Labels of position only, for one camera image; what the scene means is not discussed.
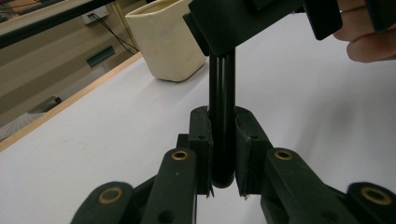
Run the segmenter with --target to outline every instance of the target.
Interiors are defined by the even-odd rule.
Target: human hand
[[[387,31],[374,31],[364,0],[337,0],[342,11],[343,27],[334,37],[350,42],[346,47],[349,58],[371,63],[396,59],[396,23]]]

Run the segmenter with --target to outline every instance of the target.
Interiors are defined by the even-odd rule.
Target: black mechanical arm
[[[396,1],[366,0],[377,32],[396,22]],[[196,195],[236,179],[241,196],[259,194],[270,224],[396,223],[396,195],[371,183],[347,193],[325,185],[294,151],[274,148],[253,114],[235,106],[235,48],[295,11],[315,37],[341,28],[335,0],[193,0],[184,19],[209,56],[209,107],[191,111],[159,173],[136,188],[111,182],[95,189],[72,224],[195,223]]]

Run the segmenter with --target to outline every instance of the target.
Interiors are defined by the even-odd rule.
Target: black cylindrical rod
[[[209,119],[214,143],[212,180],[217,188],[233,183],[235,171],[235,49],[209,56]]]

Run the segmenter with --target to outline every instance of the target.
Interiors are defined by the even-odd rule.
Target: screw hole
[[[390,205],[392,203],[392,199],[388,194],[380,189],[364,187],[361,189],[361,195],[372,203],[380,205]]]
[[[293,158],[292,154],[286,150],[278,150],[275,152],[275,156],[278,159],[281,159],[283,161],[289,161]]]
[[[172,211],[163,211],[158,215],[160,223],[172,223],[175,219],[175,214]]]
[[[189,157],[189,153],[187,153],[186,151],[176,151],[174,153],[172,153],[172,158],[175,161],[184,161]]]
[[[99,195],[99,203],[110,204],[118,201],[122,196],[122,189],[120,187],[115,187],[111,189],[105,189]]]

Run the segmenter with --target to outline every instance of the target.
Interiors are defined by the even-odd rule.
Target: brass insert
[[[289,161],[293,158],[293,155],[287,150],[277,150],[275,156],[282,161]]]
[[[380,205],[390,205],[392,203],[392,199],[388,194],[380,189],[364,187],[361,189],[361,195],[372,203]]]
[[[187,153],[186,151],[183,151],[183,150],[179,150],[179,151],[172,153],[172,158],[175,161],[184,161],[188,157],[189,157],[189,153]]]
[[[99,195],[99,203],[110,204],[118,201],[122,196],[122,189],[120,187],[115,187],[111,189],[105,189]]]

